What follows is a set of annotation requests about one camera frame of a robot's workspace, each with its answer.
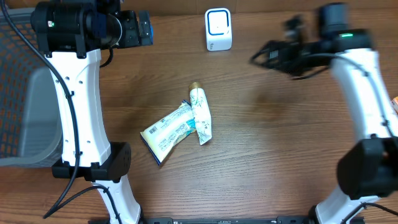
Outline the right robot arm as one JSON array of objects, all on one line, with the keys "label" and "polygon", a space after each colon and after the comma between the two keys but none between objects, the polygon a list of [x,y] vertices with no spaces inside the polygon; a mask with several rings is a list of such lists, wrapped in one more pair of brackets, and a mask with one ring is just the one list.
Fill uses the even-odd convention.
[{"label": "right robot arm", "polygon": [[353,29],[343,2],[317,11],[318,40],[307,42],[300,16],[284,24],[284,41],[271,40],[250,59],[254,65],[305,80],[329,70],[350,111],[355,144],[339,161],[338,185],[295,223],[361,223],[360,211],[397,191],[397,114],[366,29]]}]

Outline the yellow white snack bag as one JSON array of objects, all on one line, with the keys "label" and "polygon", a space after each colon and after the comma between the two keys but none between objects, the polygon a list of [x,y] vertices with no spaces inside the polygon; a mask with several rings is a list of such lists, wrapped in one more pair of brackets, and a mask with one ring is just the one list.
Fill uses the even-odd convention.
[{"label": "yellow white snack bag", "polygon": [[195,131],[191,104],[183,100],[175,111],[149,126],[140,135],[156,163],[161,165],[172,148]]}]

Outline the small orange tissue pack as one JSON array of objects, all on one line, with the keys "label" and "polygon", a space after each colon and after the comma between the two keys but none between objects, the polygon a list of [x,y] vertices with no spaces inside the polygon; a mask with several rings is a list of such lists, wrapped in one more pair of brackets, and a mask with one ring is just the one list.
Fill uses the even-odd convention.
[{"label": "small orange tissue pack", "polygon": [[396,113],[398,113],[398,97],[395,97],[392,99],[392,106],[393,106],[394,110],[396,111]]}]

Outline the white tube with gold cap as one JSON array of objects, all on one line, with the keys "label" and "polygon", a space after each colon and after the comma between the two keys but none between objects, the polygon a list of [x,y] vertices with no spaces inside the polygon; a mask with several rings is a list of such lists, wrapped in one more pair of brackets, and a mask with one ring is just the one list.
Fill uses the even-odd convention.
[{"label": "white tube with gold cap", "polygon": [[193,82],[189,86],[189,92],[190,103],[199,142],[200,145],[204,145],[212,139],[212,120],[210,108],[205,91],[200,83]]}]

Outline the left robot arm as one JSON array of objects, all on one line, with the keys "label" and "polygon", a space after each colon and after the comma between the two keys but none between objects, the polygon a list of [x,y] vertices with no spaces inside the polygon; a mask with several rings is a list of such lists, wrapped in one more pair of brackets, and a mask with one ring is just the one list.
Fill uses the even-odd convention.
[{"label": "left robot arm", "polygon": [[63,149],[52,174],[82,177],[97,190],[108,223],[144,223],[128,179],[131,147],[108,140],[103,123],[99,72],[101,53],[152,45],[148,11],[123,11],[119,1],[41,1],[31,26],[57,93]]}]

